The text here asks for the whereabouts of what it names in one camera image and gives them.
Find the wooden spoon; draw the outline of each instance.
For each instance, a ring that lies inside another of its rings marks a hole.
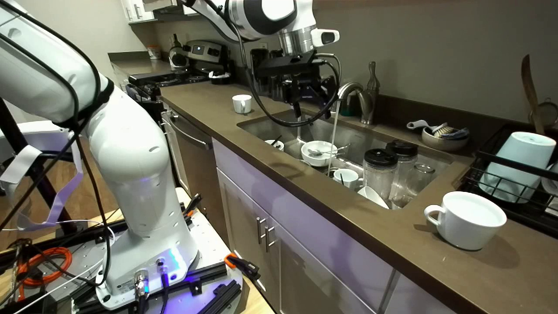
[[[537,92],[535,91],[535,85],[533,84],[533,78],[531,77],[531,60],[528,54],[523,57],[523,60],[521,61],[521,81],[523,81],[523,89],[525,90],[525,95],[529,101],[529,111],[533,112],[533,124],[535,125],[535,130],[537,133],[544,135],[545,128],[542,125],[541,116],[538,112]]]

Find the brown countertop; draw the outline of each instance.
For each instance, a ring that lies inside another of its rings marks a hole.
[[[111,61],[113,66],[118,68],[121,72],[128,75],[141,74],[141,73],[159,73],[166,72],[171,69],[168,62],[163,60],[125,60],[125,61]]]
[[[363,198],[287,154],[278,153],[237,126],[263,117],[238,115],[230,98],[246,90],[236,85],[198,83],[162,89],[165,101],[216,140],[282,185],[363,246],[457,313],[557,313],[558,240],[509,221],[482,250],[463,251],[433,232],[422,214],[455,190],[471,159],[455,161],[405,209],[390,211]],[[262,100],[271,113],[288,106]],[[356,118],[342,123],[363,126]],[[368,126],[379,135],[422,143],[417,135],[387,126]]]

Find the dishwasher handle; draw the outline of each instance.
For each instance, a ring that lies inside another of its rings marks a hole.
[[[173,116],[170,119],[167,120],[167,123],[178,133],[180,133],[182,135],[182,137],[187,140],[188,142],[196,145],[197,147],[201,148],[201,149],[205,149],[205,150],[211,150],[213,149],[213,143],[212,142],[205,142],[203,140],[197,139],[193,136],[191,136],[190,134],[184,132],[183,130],[181,130],[178,126],[176,126],[176,124],[174,124],[172,121],[175,120],[176,117]]]

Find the dishwasher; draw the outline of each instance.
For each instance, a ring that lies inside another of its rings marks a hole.
[[[162,126],[169,142],[171,160],[175,165],[179,184],[190,197],[200,193],[202,200],[198,209],[206,215],[221,239],[228,245],[227,225],[211,136],[167,104],[163,105],[165,111],[161,113]]]

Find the robotic arm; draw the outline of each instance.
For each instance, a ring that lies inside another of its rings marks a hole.
[[[312,0],[181,1],[207,17],[225,38],[239,43],[245,69],[242,42],[279,34],[286,56],[273,59],[275,63],[267,64],[262,75],[291,74],[295,79],[308,73],[309,67],[325,64],[317,58],[316,47],[339,40],[337,31],[316,28]],[[170,285],[182,281],[197,245],[181,214],[159,126],[124,92],[112,89],[113,84],[76,48],[53,34],[32,22],[14,0],[0,0],[0,98],[54,123],[70,121],[79,113],[81,125],[76,131],[88,138],[92,156],[129,227],[111,255],[105,255],[106,274],[97,276],[97,282],[106,278],[97,287],[97,296],[112,310],[134,301],[137,295],[129,288],[138,272],[158,278],[157,261],[168,262],[165,266],[174,275]],[[251,87],[265,113],[283,123],[269,115]],[[97,91],[106,95],[102,103],[95,101]],[[150,281],[151,292],[161,288],[161,282]]]

